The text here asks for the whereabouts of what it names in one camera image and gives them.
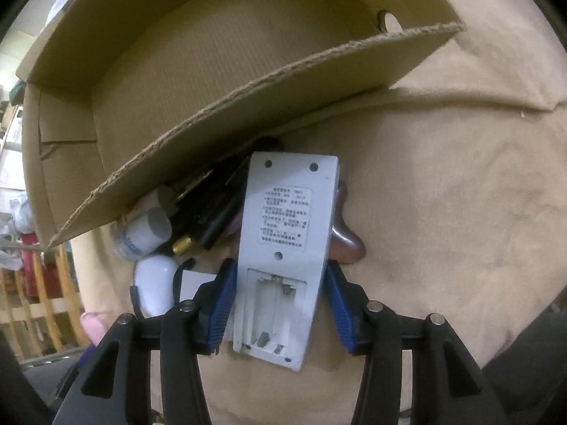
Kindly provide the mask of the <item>pink small toy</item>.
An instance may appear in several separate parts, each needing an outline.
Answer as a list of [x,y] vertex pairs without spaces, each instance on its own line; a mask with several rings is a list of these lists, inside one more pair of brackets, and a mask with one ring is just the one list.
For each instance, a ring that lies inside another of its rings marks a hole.
[[80,321],[93,345],[100,344],[112,325],[111,314],[108,312],[85,312],[82,313]]

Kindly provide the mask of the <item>brown cardboard box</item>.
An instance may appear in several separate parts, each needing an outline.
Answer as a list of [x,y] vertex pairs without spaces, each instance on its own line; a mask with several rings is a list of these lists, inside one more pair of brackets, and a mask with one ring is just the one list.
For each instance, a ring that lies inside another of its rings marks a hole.
[[35,233],[56,246],[264,131],[394,85],[448,0],[69,0],[19,65]]

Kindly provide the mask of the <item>beige bed blanket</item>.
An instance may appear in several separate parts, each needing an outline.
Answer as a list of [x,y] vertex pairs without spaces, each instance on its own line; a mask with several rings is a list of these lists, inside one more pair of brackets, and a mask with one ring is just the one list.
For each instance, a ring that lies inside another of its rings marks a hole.
[[533,0],[450,0],[466,24],[395,88],[304,118],[366,244],[347,275],[448,318],[514,424],[555,423],[566,378],[566,52]]

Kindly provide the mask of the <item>black pen-like device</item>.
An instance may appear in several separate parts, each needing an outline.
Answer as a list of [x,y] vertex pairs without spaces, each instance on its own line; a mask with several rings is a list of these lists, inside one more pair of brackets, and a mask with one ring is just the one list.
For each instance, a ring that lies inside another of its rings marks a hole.
[[176,255],[194,246],[211,249],[243,205],[252,154],[283,149],[281,138],[260,137],[192,182],[176,202],[170,217],[172,238],[164,249]]

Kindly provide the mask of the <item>white battery charger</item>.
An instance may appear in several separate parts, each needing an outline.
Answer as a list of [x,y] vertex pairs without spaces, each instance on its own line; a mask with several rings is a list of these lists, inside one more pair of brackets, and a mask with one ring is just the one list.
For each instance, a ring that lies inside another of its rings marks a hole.
[[328,260],[339,174],[334,155],[252,155],[237,258],[234,351],[302,368]]

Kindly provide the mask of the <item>white small jar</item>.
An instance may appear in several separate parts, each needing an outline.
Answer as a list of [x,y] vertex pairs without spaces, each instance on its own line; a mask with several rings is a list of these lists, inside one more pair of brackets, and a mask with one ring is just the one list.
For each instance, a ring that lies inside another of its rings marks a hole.
[[126,223],[113,233],[113,247],[124,260],[136,262],[170,240],[172,226],[161,208],[153,208]]

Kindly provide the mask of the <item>wooden stair railing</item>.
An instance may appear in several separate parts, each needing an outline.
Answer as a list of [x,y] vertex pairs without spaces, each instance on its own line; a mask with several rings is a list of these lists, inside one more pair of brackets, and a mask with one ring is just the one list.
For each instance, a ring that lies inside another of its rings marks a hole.
[[1,334],[17,361],[87,347],[83,311],[68,244],[1,239]]

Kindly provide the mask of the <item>pink perfume bottle gold cap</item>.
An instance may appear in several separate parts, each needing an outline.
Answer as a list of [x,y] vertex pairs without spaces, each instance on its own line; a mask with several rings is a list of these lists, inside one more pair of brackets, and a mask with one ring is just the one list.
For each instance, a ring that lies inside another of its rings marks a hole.
[[[329,258],[340,264],[354,264],[366,256],[364,242],[346,225],[343,219],[343,208],[347,197],[347,185],[340,180],[335,195],[335,216],[332,221],[329,247]],[[175,240],[171,246],[166,246],[165,251],[181,258],[208,258],[211,264],[220,264],[226,258],[236,259],[238,258],[242,216],[243,208],[240,208],[220,235],[218,239],[221,246],[220,251],[206,252],[202,246],[198,246],[196,241],[187,235]]]

